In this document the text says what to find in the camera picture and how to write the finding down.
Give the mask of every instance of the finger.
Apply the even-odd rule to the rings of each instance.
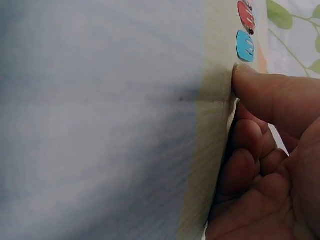
[[[234,128],[232,143],[235,149],[247,149],[257,162],[263,148],[263,134],[256,122],[239,120]]]
[[[300,139],[296,166],[290,169],[307,223],[320,236],[320,118]]]
[[[265,156],[267,156],[269,153],[271,153],[273,150],[277,148],[278,146],[276,140],[270,128],[268,127],[268,130],[263,135],[263,147],[260,158],[263,159]]]
[[[276,213],[287,199],[289,192],[288,181],[279,174],[264,177],[236,204],[209,222],[206,239],[216,239],[218,236],[241,229],[265,216]]]
[[[281,165],[281,163],[288,157],[282,149],[275,149],[267,156],[260,159],[260,174],[266,176],[273,174]]]
[[[299,140],[285,133],[284,131],[278,131],[284,146],[288,153],[292,153],[292,151],[298,146]]]
[[[236,96],[257,118],[296,139],[320,116],[320,81],[306,77],[260,74],[246,64],[232,74]]]
[[[255,160],[246,149],[237,149],[223,167],[215,203],[229,201],[250,187],[255,173]]]
[[[269,129],[268,123],[265,121],[260,120],[259,118],[253,116],[243,105],[243,103],[240,101],[237,104],[237,109],[236,109],[236,115],[235,118],[237,121],[239,120],[252,120],[258,126],[261,128],[262,134],[265,134],[265,132]]]

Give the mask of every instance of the red sticker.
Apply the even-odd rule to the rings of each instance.
[[[255,17],[243,1],[238,1],[238,11],[242,24],[247,28],[249,34],[255,32]]]

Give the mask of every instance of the sticker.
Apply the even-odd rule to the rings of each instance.
[[[238,31],[236,35],[236,52],[239,59],[245,62],[254,62],[255,45],[252,38],[244,31]]]
[[[254,0],[242,0],[246,5],[247,7],[252,11],[252,8],[254,6]]]
[[[240,19],[250,35],[255,33],[255,17],[243,1],[238,1]]]

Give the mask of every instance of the palm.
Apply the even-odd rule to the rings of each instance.
[[[233,155],[219,177],[207,240],[316,239],[292,181],[296,151],[288,157],[279,150],[268,125],[243,106],[236,117]]]

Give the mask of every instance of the fingernail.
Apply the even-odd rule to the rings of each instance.
[[[250,74],[258,73],[256,70],[254,70],[252,67],[250,67],[248,64],[245,64],[245,63],[238,64],[235,70],[239,73],[250,73]]]

